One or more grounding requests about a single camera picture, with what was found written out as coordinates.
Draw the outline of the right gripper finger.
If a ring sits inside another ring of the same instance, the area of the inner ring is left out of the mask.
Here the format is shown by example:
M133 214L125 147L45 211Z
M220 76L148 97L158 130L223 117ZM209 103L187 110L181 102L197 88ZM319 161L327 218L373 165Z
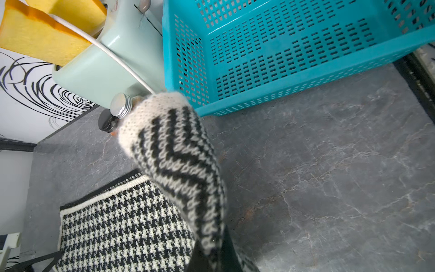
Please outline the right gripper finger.
M213 272L208 259L202 251L199 241L196 241L189 263L185 272ZM231 239L228 227L225 228L223 244L220 249L220 260L217 272L242 272L243 269L239 262L236 250Z

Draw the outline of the black white knitted scarf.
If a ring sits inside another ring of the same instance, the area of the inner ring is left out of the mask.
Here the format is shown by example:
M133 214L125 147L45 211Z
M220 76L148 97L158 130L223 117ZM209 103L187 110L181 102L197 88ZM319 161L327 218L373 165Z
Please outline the black white knitted scarf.
M201 119L180 93L149 96L121 121L137 169L60 209L57 272L184 272L196 241L214 272L227 196ZM256 264L236 247L243 272Z

